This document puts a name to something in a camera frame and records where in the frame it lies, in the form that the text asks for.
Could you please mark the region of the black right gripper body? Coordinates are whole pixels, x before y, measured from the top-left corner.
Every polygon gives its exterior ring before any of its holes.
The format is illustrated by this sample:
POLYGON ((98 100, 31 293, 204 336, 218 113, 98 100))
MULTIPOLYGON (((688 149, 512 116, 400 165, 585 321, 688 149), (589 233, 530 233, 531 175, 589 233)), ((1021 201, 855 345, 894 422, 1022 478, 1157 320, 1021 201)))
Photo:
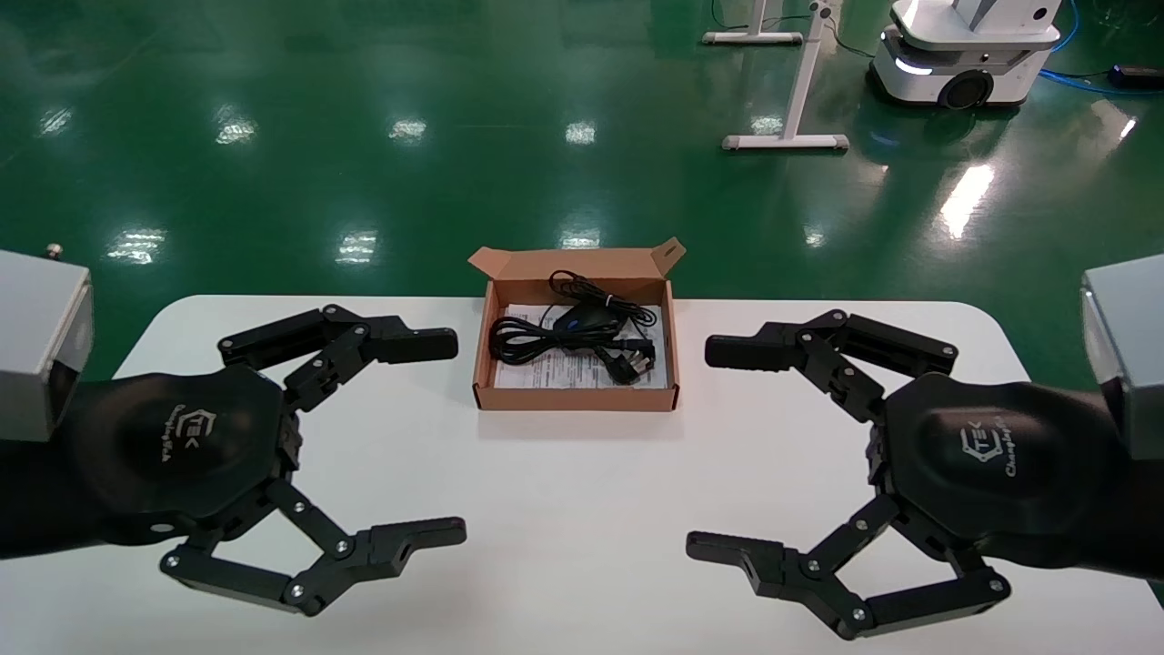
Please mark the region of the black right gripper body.
POLYGON ((1101 399, 928 373, 886 399, 876 486, 952 548, 1084 567, 1085 526, 1121 469, 1101 399))

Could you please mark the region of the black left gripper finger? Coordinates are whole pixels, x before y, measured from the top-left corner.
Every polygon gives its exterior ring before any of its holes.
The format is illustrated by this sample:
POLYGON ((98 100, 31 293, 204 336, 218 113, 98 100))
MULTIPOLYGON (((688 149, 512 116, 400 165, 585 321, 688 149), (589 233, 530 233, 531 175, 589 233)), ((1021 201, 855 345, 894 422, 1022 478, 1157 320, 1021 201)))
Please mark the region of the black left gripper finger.
POLYGON ((308 309, 222 339, 226 366, 263 370, 307 357, 284 378, 291 410, 315 410, 372 362, 407 364, 454 359, 457 333, 448 327, 416 330, 400 316, 360 316, 338 304, 308 309))
POLYGON ((282 479, 269 482, 248 507, 258 510, 260 518, 278 510, 290 519, 320 548, 315 563, 296 575, 283 575, 229 562, 215 556, 226 531, 196 531, 186 543, 166 551, 161 572, 196 591, 315 617, 356 584, 399 577, 416 551, 457 546, 468 539, 459 517, 377 525, 346 534, 291 482, 282 479))

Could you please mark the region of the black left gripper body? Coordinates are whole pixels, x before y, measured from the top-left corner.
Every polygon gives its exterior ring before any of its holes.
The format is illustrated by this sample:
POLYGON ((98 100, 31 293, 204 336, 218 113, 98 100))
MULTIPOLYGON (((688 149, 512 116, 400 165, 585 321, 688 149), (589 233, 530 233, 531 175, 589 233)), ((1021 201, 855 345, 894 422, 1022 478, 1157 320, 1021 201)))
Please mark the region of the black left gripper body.
POLYGON ((263 493, 294 476, 301 443, 283 389, 241 365, 84 383, 64 418, 95 537, 112 546, 241 537, 274 511, 263 493))

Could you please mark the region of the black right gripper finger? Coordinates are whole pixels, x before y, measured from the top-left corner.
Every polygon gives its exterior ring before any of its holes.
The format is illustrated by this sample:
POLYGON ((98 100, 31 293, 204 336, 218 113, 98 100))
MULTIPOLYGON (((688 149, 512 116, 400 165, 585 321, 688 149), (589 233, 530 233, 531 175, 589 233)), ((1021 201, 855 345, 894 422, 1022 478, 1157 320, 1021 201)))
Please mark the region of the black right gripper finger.
POLYGON ((945 341, 842 309, 805 323, 764 323, 748 337, 714 335, 704 344, 704 359, 712 368, 797 370, 858 422, 881 422, 885 406, 885 389, 858 361, 918 378, 947 376, 957 356, 958 349, 945 341))
POLYGON ((975 550, 949 548, 930 534, 920 540, 923 546, 935 547, 939 558, 947 561, 954 572, 952 581, 902 589, 867 600, 843 583, 840 570, 883 531, 893 525, 914 524, 890 494, 878 494, 807 554, 778 540, 703 531, 687 534, 686 553, 701 562, 740 568, 757 596, 804 606, 845 641, 977 615, 1010 596, 1009 581, 988 567, 975 550))

